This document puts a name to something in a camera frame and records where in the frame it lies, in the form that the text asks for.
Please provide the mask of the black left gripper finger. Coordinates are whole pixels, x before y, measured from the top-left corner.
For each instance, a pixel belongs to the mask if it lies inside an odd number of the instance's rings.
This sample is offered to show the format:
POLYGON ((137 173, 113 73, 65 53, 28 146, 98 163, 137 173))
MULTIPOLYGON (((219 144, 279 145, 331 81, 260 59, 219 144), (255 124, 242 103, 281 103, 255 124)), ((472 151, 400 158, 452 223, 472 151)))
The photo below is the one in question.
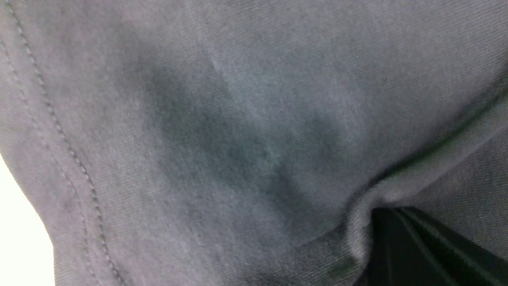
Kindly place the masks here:
POLYGON ((507 261, 415 207, 357 207, 357 286, 506 286, 507 261))

